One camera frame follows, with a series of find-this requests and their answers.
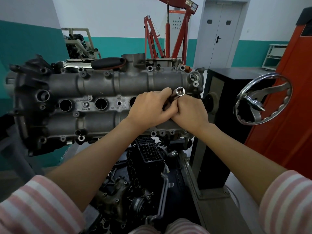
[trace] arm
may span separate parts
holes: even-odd
[[[46,175],[84,211],[107,174],[125,149],[145,130],[177,113],[177,101],[166,111],[162,107],[171,95],[170,88],[140,94],[129,115],[99,141],[78,153]]]
[[[200,99],[182,96],[178,98],[178,108],[179,113],[172,119],[203,141],[260,204],[268,187],[286,169],[209,123],[207,112]]]

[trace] red engine crane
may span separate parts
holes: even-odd
[[[183,22],[181,25],[181,29],[179,32],[179,35],[177,37],[177,42],[174,46],[174,50],[172,53],[172,58],[177,58],[177,55],[179,53],[182,41],[183,41],[183,47],[182,47],[182,62],[185,64],[186,62],[186,50],[187,50],[187,39],[188,39],[188,22],[192,14],[195,14],[198,5],[192,2],[191,0],[159,0],[163,3],[167,4],[167,23],[166,23],[166,58],[170,57],[170,23],[169,23],[169,6],[177,7],[180,9],[185,9],[185,15],[183,18]],[[162,52],[161,46],[158,41],[158,35],[156,35],[156,32],[153,27],[153,23],[148,16],[144,18],[144,27],[145,27],[145,51],[146,51],[146,39],[148,40],[149,47],[150,47],[150,53],[151,57],[154,56],[154,58],[158,58],[156,54],[155,44],[154,40],[156,42],[157,48],[159,50],[161,58],[164,58],[164,54]]]

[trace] forearm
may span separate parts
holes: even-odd
[[[270,184],[286,169],[219,130],[204,126],[197,137],[231,170],[254,200],[260,204]]]
[[[46,177],[56,183],[84,211],[118,158],[141,133],[135,124],[124,119],[106,136]]]

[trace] striped clothing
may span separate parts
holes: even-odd
[[[269,234],[312,233],[312,181],[295,171],[280,175],[260,204],[260,223]],[[1,234],[76,234],[83,230],[82,213],[52,181],[35,176],[0,203]],[[159,234],[143,225],[129,234]],[[186,219],[168,225],[166,234],[208,234]]]

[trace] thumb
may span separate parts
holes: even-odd
[[[161,121],[165,122],[167,120],[169,120],[171,117],[173,117],[175,114],[177,114],[177,112],[179,111],[178,107],[177,107],[177,100],[174,100],[170,107],[162,112],[162,114],[160,115],[161,117]]]

